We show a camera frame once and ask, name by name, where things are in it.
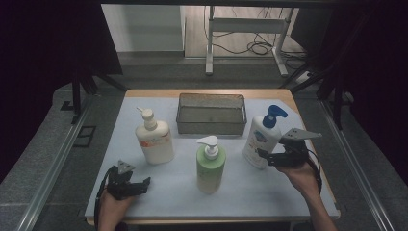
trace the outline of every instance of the hand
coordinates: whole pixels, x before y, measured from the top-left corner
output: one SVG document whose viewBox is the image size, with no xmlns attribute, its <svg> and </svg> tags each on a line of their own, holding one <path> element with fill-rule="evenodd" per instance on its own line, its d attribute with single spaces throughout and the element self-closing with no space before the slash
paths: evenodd
<svg viewBox="0 0 408 231">
<path fill-rule="evenodd" d="M 276 169 L 284 173 L 302 195 L 319 194 L 318 182 L 309 164 L 303 163 L 298 167 L 276 167 Z"/>
<path fill-rule="evenodd" d="M 99 231 L 113 231 L 116 226 L 123 220 L 129 206 L 135 200 L 130 196 L 124 200 L 116 200 L 105 189 L 101 196 L 101 207 L 99 212 Z"/>
</svg>

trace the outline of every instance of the pump bottle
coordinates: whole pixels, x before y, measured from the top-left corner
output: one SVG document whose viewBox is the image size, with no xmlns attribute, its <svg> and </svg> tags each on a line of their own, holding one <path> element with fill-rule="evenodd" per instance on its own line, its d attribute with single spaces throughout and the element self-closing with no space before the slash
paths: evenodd
<svg viewBox="0 0 408 231">
<path fill-rule="evenodd" d="M 257 148 L 271 152 L 282 137 L 279 126 L 276 126 L 278 116 L 287 117 L 288 114 L 280 107 L 270 105 L 267 115 L 254 116 L 252 119 L 248 140 L 242 154 L 250 164 L 258 169 L 266 168 L 268 161 L 259 157 Z"/>
<path fill-rule="evenodd" d="M 217 145 L 218 138 L 209 136 L 197 140 L 202 143 L 197 150 L 197 186 L 204 193 L 215 193 L 222 178 L 226 154 L 223 147 Z"/>
<path fill-rule="evenodd" d="M 148 164 L 157 165 L 174 158 L 170 129 L 165 121 L 156 120 L 151 109 L 139 108 L 144 124 L 139 125 L 135 134 Z"/>
</svg>

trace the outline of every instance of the white tabletop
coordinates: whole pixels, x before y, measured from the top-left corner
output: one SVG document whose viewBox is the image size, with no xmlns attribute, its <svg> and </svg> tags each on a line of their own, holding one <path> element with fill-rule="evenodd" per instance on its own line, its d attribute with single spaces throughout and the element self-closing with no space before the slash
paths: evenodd
<svg viewBox="0 0 408 231">
<path fill-rule="evenodd" d="M 118 160 L 136 167 L 131 183 L 151 177 L 146 194 L 139 196 L 129 208 L 126 218 L 134 220 L 299 220 L 308 219 L 309 211 L 300 193 L 288 178 L 274 167 L 259 170 L 242 155 L 252 117 L 264 116 L 271 104 L 278 105 L 288 117 L 278 117 L 282 134 L 291 128 L 304 129 L 299 114 L 280 100 L 245 99 L 248 122 L 242 136 L 219 136 L 218 144 L 226 149 L 227 159 L 221 186 L 213 194 L 205 194 L 196 187 L 195 156 L 203 135 L 180 135 L 177 132 L 178 98 L 125 97 L 117 117 L 105 158 L 96 179 L 85 213 L 93 218 L 95 196 L 106 171 Z M 156 119 L 168 123 L 173 138 L 174 159 L 152 166 L 143 156 L 135 129 L 142 124 L 136 107 L 151 108 Z M 278 144 L 274 152 L 283 152 Z M 339 211 L 326 182 L 321 197 L 330 217 L 338 218 Z"/>
</svg>

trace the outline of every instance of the wooden floor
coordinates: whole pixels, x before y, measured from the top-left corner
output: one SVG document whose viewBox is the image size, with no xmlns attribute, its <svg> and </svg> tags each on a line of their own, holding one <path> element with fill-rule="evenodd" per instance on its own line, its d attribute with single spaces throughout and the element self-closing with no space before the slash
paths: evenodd
<svg viewBox="0 0 408 231">
<path fill-rule="evenodd" d="M 280 8 L 244 8 L 244 7 L 216 7 L 215 17 L 236 17 L 236 18 L 284 18 L 289 9 Z M 209 7 L 186 6 L 186 44 L 185 56 L 187 58 L 202 58 L 206 56 L 207 49 L 207 31 L 208 31 L 208 17 Z M 283 51 L 303 51 L 303 49 L 290 38 L 293 22 L 296 17 L 297 10 L 293 12 L 292 24 L 289 28 L 288 35 L 286 35 L 283 45 Z M 220 45 L 213 46 L 215 57 L 272 57 L 270 47 L 255 46 L 256 52 L 243 52 L 247 50 L 248 44 L 256 41 L 262 42 L 263 39 L 269 44 L 279 38 L 280 35 L 275 34 L 260 34 L 262 38 L 257 37 L 253 33 L 214 33 L 213 44 Z"/>
</svg>

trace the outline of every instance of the green bottle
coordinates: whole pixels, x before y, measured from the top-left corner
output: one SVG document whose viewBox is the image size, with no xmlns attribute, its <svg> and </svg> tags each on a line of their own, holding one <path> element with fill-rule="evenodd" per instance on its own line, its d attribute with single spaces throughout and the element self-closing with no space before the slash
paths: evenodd
<svg viewBox="0 0 408 231">
<path fill-rule="evenodd" d="M 226 160 L 224 148 L 218 146 L 216 136 L 197 140 L 202 143 L 197 150 L 197 186 L 204 193 L 218 190 Z"/>
</svg>

